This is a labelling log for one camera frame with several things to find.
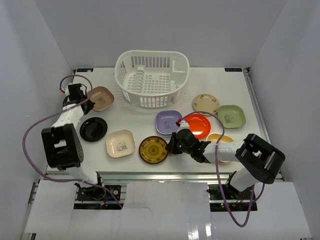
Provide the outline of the brown square panda plate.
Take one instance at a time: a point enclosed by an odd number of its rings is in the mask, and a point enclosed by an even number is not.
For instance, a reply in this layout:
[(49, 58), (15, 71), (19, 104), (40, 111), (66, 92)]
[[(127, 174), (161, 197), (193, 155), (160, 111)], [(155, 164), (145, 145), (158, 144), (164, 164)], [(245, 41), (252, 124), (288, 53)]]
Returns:
[(115, 100), (114, 95), (104, 86), (98, 86), (90, 90), (87, 95), (94, 103), (93, 111), (101, 112), (108, 108)]

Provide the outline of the yellow round patterned plate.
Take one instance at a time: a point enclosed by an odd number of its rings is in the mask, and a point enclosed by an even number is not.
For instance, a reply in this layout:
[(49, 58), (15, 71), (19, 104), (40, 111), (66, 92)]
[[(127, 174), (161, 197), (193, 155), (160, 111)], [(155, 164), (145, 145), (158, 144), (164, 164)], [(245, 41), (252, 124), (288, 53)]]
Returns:
[(164, 162), (169, 152), (166, 150), (167, 142), (159, 136), (149, 136), (139, 145), (140, 158), (149, 165), (157, 165)]

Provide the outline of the purple square panda plate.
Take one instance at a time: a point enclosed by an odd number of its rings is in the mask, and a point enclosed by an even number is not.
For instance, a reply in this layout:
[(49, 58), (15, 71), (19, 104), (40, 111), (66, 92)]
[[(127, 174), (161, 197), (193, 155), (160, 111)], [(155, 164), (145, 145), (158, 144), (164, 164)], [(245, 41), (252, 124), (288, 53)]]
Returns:
[(155, 117), (156, 130), (162, 135), (171, 135), (178, 130), (176, 122), (181, 118), (182, 115), (179, 111), (160, 111)]

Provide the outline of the cream square panda plate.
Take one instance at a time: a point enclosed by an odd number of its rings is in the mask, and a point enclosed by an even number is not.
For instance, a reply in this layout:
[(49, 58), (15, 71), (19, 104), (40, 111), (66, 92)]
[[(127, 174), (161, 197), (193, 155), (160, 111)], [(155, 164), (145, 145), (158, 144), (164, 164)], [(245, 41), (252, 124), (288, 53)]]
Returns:
[(110, 133), (105, 144), (108, 155), (115, 159), (131, 155), (136, 148), (133, 133), (126, 129)]

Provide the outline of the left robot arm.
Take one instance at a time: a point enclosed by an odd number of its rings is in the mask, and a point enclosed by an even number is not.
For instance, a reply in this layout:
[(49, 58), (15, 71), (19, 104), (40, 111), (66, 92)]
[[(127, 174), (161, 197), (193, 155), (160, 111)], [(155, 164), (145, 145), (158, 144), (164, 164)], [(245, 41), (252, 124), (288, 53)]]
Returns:
[(88, 193), (99, 200), (105, 196), (106, 187), (98, 182), (98, 173), (84, 164), (84, 150), (76, 131), (81, 118), (94, 105), (86, 99), (64, 106), (57, 121), (41, 131), (41, 137), (49, 167), (68, 173), (78, 181), (91, 183)]

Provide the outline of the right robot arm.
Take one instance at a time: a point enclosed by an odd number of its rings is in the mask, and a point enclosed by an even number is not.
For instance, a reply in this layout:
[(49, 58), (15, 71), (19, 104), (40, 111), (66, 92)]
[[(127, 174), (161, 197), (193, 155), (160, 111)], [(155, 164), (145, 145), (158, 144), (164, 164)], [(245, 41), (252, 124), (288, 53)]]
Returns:
[(222, 142), (198, 140), (189, 129), (173, 133), (165, 149), (173, 155), (188, 154), (198, 163), (211, 164), (219, 160), (239, 162), (243, 168), (232, 173), (223, 192), (236, 200), (244, 191), (257, 183), (274, 183), (286, 156), (259, 137), (250, 133), (241, 142)]

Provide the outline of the white plastic bin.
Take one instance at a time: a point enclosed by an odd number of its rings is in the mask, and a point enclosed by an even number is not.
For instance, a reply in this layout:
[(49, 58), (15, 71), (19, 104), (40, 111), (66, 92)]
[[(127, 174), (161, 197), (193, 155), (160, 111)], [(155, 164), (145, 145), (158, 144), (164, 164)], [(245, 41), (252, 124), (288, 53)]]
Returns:
[(177, 51), (129, 50), (118, 57), (114, 68), (125, 99), (147, 109), (176, 103), (189, 74), (188, 58)]

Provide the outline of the orange round plate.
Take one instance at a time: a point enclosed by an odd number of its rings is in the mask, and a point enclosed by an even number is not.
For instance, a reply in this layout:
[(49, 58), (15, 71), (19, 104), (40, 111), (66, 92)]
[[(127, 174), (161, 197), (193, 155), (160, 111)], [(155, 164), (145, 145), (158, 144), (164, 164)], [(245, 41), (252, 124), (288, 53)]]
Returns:
[(210, 121), (201, 114), (191, 114), (185, 118), (189, 125), (189, 130), (197, 139), (205, 139), (211, 132)]

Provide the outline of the black round plate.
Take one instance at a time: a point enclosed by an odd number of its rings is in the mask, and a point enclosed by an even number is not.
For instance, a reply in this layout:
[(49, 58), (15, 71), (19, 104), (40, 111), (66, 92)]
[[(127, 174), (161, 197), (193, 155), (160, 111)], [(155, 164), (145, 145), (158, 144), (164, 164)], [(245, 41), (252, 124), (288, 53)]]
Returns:
[(79, 129), (81, 138), (93, 143), (101, 140), (108, 131), (107, 122), (100, 117), (91, 117), (85, 120)]

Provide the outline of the beige round floral plate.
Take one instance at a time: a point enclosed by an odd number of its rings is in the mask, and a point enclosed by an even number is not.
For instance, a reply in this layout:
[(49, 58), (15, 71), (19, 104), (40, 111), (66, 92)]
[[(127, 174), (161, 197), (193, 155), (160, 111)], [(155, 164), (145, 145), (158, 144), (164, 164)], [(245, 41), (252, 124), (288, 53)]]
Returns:
[(220, 103), (215, 96), (202, 93), (193, 99), (192, 106), (196, 112), (199, 112), (199, 114), (210, 116), (209, 113), (215, 115), (218, 112)]

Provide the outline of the green square panda plate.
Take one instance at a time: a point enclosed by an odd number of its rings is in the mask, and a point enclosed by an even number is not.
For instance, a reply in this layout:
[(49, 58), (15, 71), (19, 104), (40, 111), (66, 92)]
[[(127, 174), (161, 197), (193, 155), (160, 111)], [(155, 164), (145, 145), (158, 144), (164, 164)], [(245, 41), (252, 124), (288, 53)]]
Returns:
[(237, 105), (222, 105), (217, 114), (226, 129), (239, 129), (247, 122), (243, 109)]

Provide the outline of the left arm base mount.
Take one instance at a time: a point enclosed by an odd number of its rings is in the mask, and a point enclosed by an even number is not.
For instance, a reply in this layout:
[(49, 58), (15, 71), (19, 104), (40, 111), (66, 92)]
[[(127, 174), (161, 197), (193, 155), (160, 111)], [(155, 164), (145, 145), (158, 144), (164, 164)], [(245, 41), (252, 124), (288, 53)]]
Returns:
[[(107, 200), (114, 200), (111, 194), (102, 188), (95, 188), (93, 186), (82, 188), (79, 183), (75, 183), (75, 185), (78, 187), (76, 197), (77, 201), (106, 202)], [(107, 188), (118, 201), (121, 199), (122, 187), (120, 185), (105, 185), (104, 187)]]

